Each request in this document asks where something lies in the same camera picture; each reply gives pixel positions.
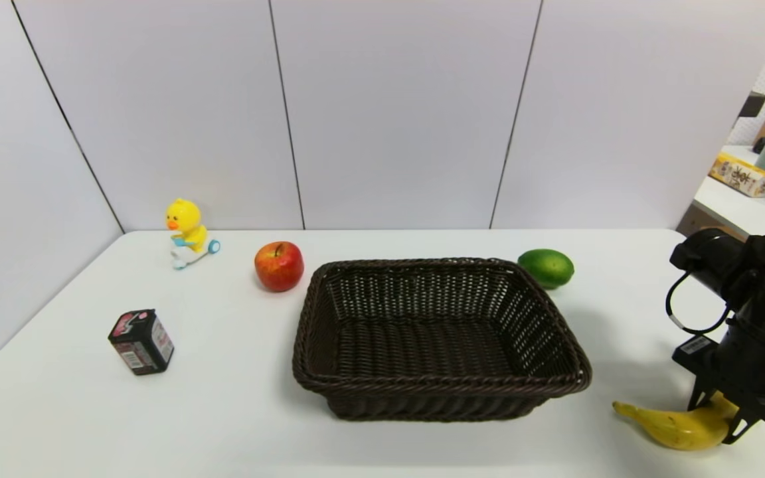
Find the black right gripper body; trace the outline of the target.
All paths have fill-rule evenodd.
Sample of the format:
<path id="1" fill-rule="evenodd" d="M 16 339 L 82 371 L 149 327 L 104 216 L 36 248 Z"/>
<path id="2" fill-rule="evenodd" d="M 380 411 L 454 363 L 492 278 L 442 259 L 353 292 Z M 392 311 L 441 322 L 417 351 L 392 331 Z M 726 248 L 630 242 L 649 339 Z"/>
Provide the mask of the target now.
<path id="1" fill-rule="evenodd" d="M 697 335 L 677 346 L 672 360 L 695 378 L 711 379 L 717 392 L 736 408 L 753 406 L 759 421 L 765 422 L 765 331 L 761 327 L 730 319 L 721 341 Z"/>

